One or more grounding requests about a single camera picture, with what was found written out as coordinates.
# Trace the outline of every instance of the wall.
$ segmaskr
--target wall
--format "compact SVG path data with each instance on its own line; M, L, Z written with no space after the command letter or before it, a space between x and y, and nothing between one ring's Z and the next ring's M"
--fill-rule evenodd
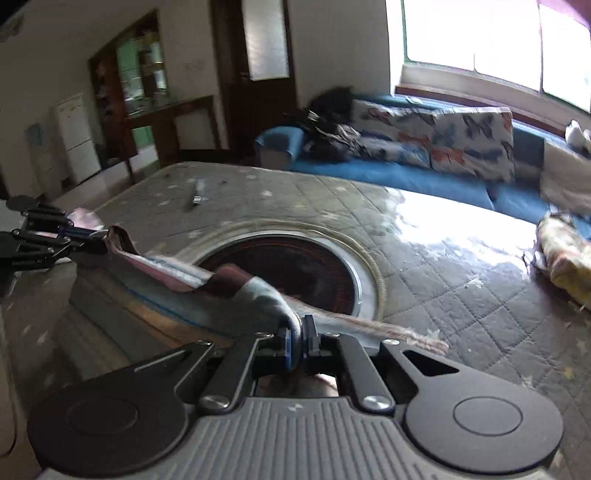
M385 0L290 0L298 101L334 86L389 93Z
M209 0L169 0L160 8L166 80L173 100L215 95L217 124L222 147L227 148L226 128L219 97ZM177 118L181 148L214 148L204 112Z
M556 128L563 129L575 119L583 129L591 128L588 114L546 95L532 92L517 85L497 81L470 72L446 68L406 64L402 68L400 83L441 89L454 94L472 95L494 100L539 116Z
M25 142L25 129L40 122L46 133L57 138L57 125L50 108L60 100L83 92L85 104L93 102L92 86L86 62L68 56L68 45L55 43L50 48L26 49L12 63L3 64L0 75L0 168L11 195L38 196L41 189ZM95 141L102 141L98 118L93 109L89 122ZM63 147L52 143L54 168L67 176Z
M25 143L25 129L50 123L50 109L83 92L93 139L103 141L87 61L124 28L160 9L167 81L175 100L217 95L216 113L227 144L219 102L208 0L31 0L22 33L0 44L0 169L11 195L41 194ZM207 119L179 121L182 148L213 148ZM54 165L67 175L59 146Z

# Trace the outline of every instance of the floral pillow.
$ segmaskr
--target floral pillow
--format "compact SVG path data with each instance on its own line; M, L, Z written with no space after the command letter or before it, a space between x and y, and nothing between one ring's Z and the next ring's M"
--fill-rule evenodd
M429 149L435 116L418 108L389 108L363 100L353 101L352 126L364 137L417 144Z
M454 108L434 111L431 166L485 180L515 179L513 123L508 108Z
M373 160L404 163L422 168L431 167L429 150L420 145L402 144L367 136L362 136L359 143L365 147Z

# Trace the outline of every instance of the yellow cloth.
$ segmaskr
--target yellow cloth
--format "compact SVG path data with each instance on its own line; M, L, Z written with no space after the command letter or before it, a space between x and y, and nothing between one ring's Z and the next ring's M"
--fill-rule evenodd
M538 224L537 236L552 283L591 307L591 243L551 214Z

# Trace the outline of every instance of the window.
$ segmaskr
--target window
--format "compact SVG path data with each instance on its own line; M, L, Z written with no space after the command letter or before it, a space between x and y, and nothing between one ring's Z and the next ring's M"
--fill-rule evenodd
M591 110L591 35L564 0L402 0L407 60L497 77Z

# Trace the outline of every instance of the door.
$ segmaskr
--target door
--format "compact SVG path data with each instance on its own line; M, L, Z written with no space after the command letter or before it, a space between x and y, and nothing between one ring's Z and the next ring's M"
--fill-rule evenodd
M232 152L297 109L287 0L211 0L217 69Z

